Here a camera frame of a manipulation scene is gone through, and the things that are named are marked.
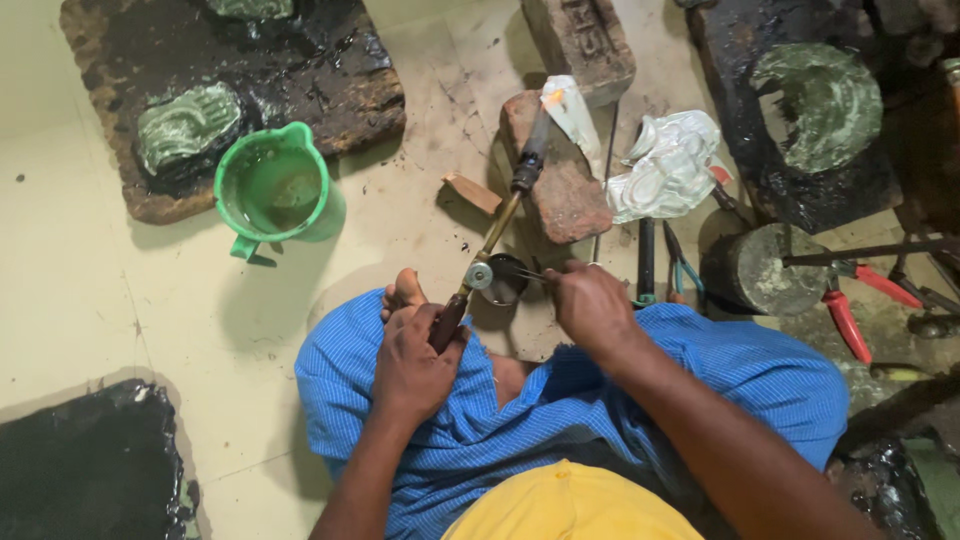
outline man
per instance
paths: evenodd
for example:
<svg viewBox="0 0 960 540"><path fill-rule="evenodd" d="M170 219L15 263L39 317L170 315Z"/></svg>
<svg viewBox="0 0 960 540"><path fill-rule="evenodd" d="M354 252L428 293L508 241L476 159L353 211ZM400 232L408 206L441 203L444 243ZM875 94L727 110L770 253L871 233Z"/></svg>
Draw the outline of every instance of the man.
<svg viewBox="0 0 960 540"><path fill-rule="evenodd" d="M317 325L296 371L337 485L312 540L692 540L683 515L714 507L747 540L880 538L820 474L849 400L828 360L686 306L635 314L595 265L546 277L576 347L534 369L466 329L434 353L443 308L410 269Z"/></svg>

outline toe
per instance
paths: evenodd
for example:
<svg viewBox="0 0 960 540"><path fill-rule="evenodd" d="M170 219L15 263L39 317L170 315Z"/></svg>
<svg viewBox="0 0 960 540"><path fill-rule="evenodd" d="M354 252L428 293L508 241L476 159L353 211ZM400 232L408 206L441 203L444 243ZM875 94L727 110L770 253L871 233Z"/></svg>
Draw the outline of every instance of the toe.
<svg viewBox="0 0 960 540"><path fill-rule="evenodd" d="M418 307L426 304L426 296L420 289L417 272L413 268L404 268L396 276L396 295L406 306Z"/></svg>

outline red-handled pliers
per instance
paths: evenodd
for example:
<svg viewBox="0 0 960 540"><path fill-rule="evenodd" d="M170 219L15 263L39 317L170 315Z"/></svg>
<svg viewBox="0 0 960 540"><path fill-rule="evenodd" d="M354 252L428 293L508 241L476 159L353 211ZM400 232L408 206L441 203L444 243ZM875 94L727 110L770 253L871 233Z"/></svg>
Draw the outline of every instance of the red-handled pliers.
<svg viewBox="0 0 960 540"><path fill-rule="evenodd" d="M852 260L835 260L831 266L838 276L853 278L864 282L904 306L913 308L924 306L924 303L918 300L917 297L903 290L903 287L896 283L880 276L866 264L857 264Z"/></svg>
<svg viewBox="0 0 960 540"><path fill-rule="evenodd" d="M840 280L837 279L835 274L830 276L823 302L830 310L830 316L833 317L833 322L836 323L837 330L840 331L843 340L850 347L853 357L865 364L870 364L874 360L874 356L870 354L867 342L863 340L863 334L860 333L860 328L853 320L853 314L850 312L850 301L847 300L847 295L840 292Z"/></svg>

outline water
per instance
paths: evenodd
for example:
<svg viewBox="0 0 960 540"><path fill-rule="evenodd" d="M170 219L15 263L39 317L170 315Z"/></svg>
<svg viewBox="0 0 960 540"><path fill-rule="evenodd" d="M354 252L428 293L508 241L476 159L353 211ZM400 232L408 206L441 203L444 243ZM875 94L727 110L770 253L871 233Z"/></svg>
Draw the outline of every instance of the water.
<svg viewBox="0 0 960 540"><path fill-rule="evenodd" d="M299 148L267 150L234 169L243 216L263 233L286 233L313 214L323 177L313 157Z"/></svg>

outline green plastic jug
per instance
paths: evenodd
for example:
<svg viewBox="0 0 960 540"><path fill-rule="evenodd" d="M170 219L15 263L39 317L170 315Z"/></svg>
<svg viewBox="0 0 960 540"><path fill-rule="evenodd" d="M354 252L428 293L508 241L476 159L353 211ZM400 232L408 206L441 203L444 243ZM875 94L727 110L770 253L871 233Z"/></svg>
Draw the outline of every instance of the green plastic jug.
<svg viewBox="0 0 960 540"><path fill-rule="evenodd" d="M230 254L253 264L276 266L256 254L261 242L320 242L339 233L347 217L347 202L302 122L237 140L217 166L213 194L237 231Z"/></svg>

